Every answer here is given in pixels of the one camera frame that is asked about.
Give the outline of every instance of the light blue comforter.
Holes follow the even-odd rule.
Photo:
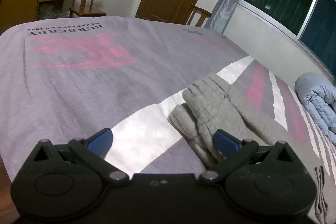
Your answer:
[[[314,122],[336,146],[336,88],[326,77],[308,72],[296,80],[295,92]]]

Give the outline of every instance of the pink stripe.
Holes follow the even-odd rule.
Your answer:
[[[259,64],[253,76],[252,83],[246,93],[246,97],[249,98],[258,109],[261,109],[261,106],[263,105],[264,79],[265,67]]]
[[[306,140],[306,135],[308,134],[308,131],[306,130],[306,133],[304,133],[303,130],[303,117],[301,115],[299,106],[295,103],[295,100],[289,91],[288,85],[283,82],[280,78],[276,77],[281,95],[283,97],[283,103],[285,105],[285,108],[288,107],[290,112],[290,117],[286,116],[287,121],[289,119],[292,120],[294,128],[288,127],[288,132],[295,134],[295,138],[301,142]]]

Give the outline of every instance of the chair seat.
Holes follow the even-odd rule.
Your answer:
[[[105,12],[95,8],[90,10],[89,7],[70,7],[70,11],[78,16],[106,16]]]

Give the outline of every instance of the white stripe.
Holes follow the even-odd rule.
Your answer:
[[[233,84],[238,77],[244,72],[244,70],[252,63],[254,59],[251,56],[246,56],[236,62],[223,68],[218,76],[222,77],[230,85]]]
[[[329,140],[327,139],[327,137],[326,137],[324,134],[322,134],[322,132],[321,132],[321,135],[322,135],[322,140],[324,141],[325,146],[327,147],[327,150],[328,150],[328,152],[329,152],[329,158],[330,158],[331,170],[332,170],[332,172],[333,172],[333,175],[334,175],[334,181],[335,181],[335,184],[336,184],[336,166],[335,166],[335,159],[334,159],[334,157],[333,157],[333,153],[331,152],[330,146],[328,145],[328,143],[330,143],[330,142],[329,142]]]
[[[284,127],[284,129],[288,130],[286,116],[285,116],[284,101],[281,96],[278,83],[275,79],[275,75],[271,71],[269,71],[269,78],[271,79],[273,96],[274,96],[274,103],[273,103],[274,120],[276,120],[279,124],[281,124]]]
[[[311,124],[312,124],[312,126],[313,126],[313,129],[315,130],[315,134],[316,134],[317,140],[318,140],[318,142],[319,142],[319,147],[320,147],[320,152],[321,152],[322,160],[323,160],[325,169],[326,169],[328,175],[330,176],[330,171],[329,171],[329,165],[328,165],[328,161],[327,161],[326,150],[325,150],[325,148],[324,148],[324,144],[323,144],[323,142],[322,142],[321,135],[320,135],[320,133],[319,133],[319,129],[320,129],[320,128],[315,126],[315,123],[314,123],[313,119],[311,118],[311,116],[309,115],[309,113],[307,113],[307,116],[308,116],[308,118],[309,118],[309,120],[310,120],[310,122],[311,122]]]
[[[182,92],[140,109],[112,128],[113,145],[105,160],[132,177],[177,143],[182,135],[167,118],[185,102]]]
[[[299,106],[299,109],[300,109],[300,112],[301,112],[301,115],[303,117],[303,120],[304,122],[306,123],[307,125],[307,128],[308,128],[308,134],[309,134],[309,138],[310,138],[310,142],[311,142],[311,146],[313,147],[313,151],[315,152],[315,154],[320,158],[320,155],[319,155],[319,150],[317,149],[317,145],[316,145],[316,141],[315,141],[315,138],[314,138],[314,134],[313,132],[311,131],[311,127],[310,127],[310,124],[307,120],[307,116],[305,114],[305,111],[303,110],[303,107],[295,93],[295,91],[291,88],[291,87],[288,87],[290,92],[292,93],[293,95],[293,98],[296,102],[296,104]]]

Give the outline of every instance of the window sill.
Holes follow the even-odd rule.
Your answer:
[[[244,1],[244,0],[239,0],[238,5],[248,13],[256,16],[259,18],[261,21],[269,25],[270,27],[274,28],[275,30],[282,32],[285,34],[288,38],[290,38],[293,42],[295,42],[296,45],[302,49],[306,56],[312,60],[323,72],[324,74],[328,77],[328,79],[335,84],[336,79],[332,75],[332,73],[328,70],[328,68],[322,63],[322,61],[310,50],[308,49],[302,42],[299,41],[299,38],[297,35],[292,33],[289,29],[287,29],[285,26],[283,26],[281,23],[270,17],[268,14],[264,13],[263,11],[259,10],[258,8],[254,7],[250,3]]]

